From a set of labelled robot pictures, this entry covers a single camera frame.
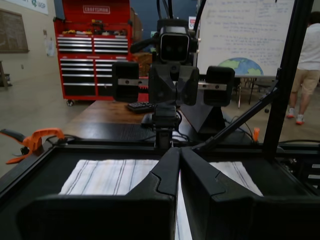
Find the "craftsman logo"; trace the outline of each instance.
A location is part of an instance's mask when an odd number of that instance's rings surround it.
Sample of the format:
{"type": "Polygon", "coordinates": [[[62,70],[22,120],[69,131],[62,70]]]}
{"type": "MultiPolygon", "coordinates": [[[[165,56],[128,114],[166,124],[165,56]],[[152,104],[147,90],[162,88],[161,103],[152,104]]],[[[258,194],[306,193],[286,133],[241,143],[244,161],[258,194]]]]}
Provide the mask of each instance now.
{"type": "Polygon", "coordinates": [[[83,6],[83,13],[85,14],[110,14],[109,6],[83,6]]]}

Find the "striped cloth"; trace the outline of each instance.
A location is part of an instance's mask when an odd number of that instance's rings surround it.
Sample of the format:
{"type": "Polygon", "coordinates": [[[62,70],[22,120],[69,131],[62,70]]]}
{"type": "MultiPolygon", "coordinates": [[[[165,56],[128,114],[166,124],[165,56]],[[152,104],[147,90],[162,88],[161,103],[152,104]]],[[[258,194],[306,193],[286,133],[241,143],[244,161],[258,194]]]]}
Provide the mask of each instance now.
{"type": "MultiPolygon", "coordinates": [[[[126,195],[156,166],[157,160],[80,160],[64,183],[61,195],[126,195]]],[[[213,162],[226,176],[262,196],[241,162],[213,162]]],[[[176,240],[192,240],[179,178],[176,240]]]]}

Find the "world map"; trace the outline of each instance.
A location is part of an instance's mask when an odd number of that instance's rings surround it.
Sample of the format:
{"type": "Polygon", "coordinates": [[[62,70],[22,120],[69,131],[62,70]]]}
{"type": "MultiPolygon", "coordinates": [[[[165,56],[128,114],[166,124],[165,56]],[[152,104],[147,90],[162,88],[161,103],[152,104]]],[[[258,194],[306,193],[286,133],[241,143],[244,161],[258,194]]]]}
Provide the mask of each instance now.
{"type": "Polygon", "coordinates": [[[220,67],[229,67],[236,76],[263,76],[264,71],[254,61],[245,57],[230,58],[219,64],[220,67]]]}

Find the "poster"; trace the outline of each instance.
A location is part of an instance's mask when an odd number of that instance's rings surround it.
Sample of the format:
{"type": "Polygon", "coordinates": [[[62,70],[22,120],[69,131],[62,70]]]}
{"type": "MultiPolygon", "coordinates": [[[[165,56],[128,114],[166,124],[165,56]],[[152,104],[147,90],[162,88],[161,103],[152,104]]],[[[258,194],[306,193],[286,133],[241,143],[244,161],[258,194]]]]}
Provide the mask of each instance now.
{"type": "Polygon", "coordinates": [[[48,38],[47,30],[43,30],[43,39],[45,52],[48,57],[53,57],[55,55],[55,43],[54,41],[48,38]]]}
{"type": "Polygon", "coordinates": [[[271,78],[281,65],[295,0],[207,0],[197,66],[229,67],[238,78],[271,78]]]}
{"type": "Polygon", "coordinates": [[[47,0],[4,0],[12,4],[31,9],[42,14],[48,15],[48,4],[47,0]]]}

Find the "wooden table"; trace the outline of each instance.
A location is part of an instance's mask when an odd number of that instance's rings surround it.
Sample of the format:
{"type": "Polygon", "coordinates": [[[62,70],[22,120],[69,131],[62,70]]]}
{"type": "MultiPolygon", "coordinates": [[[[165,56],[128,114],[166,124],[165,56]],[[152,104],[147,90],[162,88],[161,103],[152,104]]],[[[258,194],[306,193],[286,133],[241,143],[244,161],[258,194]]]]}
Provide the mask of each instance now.
{"type": "Polygon", "coordinates": [[[8,90],[8,82],[7,82],[7,79],[6,79],[4,68],[2,67],[2,61],[1,60],[0,60],[0,75],[1,75],[0,80],[2,80],[4,89],[8,90]]]}
{"type": "MultiPolygon", "coordinates": [[[[126,105],[127,103],[123,102],[96,101],[69,122],[63,132],[85,139],[115,141],[137,141],[155,135],[151,129],[140,126],[145,114],[135,114],[129,111],[126,105]]],[[[208,137],[200,139],[183,114],[179,130],[194,141],[202,142],[208,139],[208,137]]],[[[249,144],[250,139],[243,132],[236,131],[227,137],[224,143],[249,144]]]]}

